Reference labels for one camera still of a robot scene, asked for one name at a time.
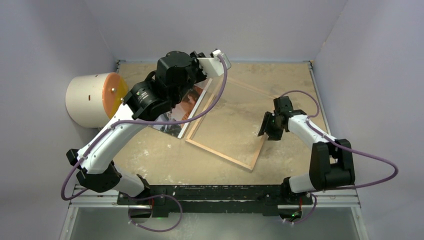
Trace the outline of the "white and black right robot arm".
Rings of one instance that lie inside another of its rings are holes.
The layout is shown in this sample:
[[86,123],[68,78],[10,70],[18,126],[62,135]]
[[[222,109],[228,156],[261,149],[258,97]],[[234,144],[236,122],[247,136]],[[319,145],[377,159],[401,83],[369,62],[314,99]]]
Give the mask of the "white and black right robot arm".
[[321,132],[303,110],[293,108],[288,96],[275,98],[273,105],[274,110],[264,114],[258,135],[266,135],[269,141],[279,141],[283,133],[292,133],[311,150],[308,173],[283,180],[280,196],[284,202],[292,204],[306,192],[355,183],[353,155],[348,140]]

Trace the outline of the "printed photo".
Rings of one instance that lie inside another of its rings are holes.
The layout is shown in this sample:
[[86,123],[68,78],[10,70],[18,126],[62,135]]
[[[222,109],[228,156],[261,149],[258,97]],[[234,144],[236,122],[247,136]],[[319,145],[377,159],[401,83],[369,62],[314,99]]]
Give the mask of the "printed photo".
[[[201,101],[203,100],[212,79],[207,79],[200,83],[196,83],[182,98],[175,108],[162,114],[157,118],[157,122],[176,122],[184,121],[195,115]],[[181,139],[188,127],[189,123],[171,124],[171,125],[150,125],[151,128],[162,133]]]

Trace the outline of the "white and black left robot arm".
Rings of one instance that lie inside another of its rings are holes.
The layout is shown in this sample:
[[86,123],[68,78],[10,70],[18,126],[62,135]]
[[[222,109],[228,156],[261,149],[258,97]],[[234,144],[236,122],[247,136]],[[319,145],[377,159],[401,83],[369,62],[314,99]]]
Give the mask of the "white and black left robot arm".
[[179,104],[190,89],[207,79],[200,59],[204,53],[171,51],[157,61],[156,70],[136,83],[124,96],[117,112],[85,147],[66,156],[86,190],[122,192],[138,205],[149,199],[142,177],[119,170],[113,158],[138,132]]

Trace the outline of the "wooden picture frame with glass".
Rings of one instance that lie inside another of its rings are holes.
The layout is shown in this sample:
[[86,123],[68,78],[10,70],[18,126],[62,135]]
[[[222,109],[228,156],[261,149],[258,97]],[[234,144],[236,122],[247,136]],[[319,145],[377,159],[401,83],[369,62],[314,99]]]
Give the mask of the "wooden picture frame with glass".
[[185,141],[252,172],[266,137],[258,136],[264,112],[277,95],[229,79],[217,104],[196,120]]

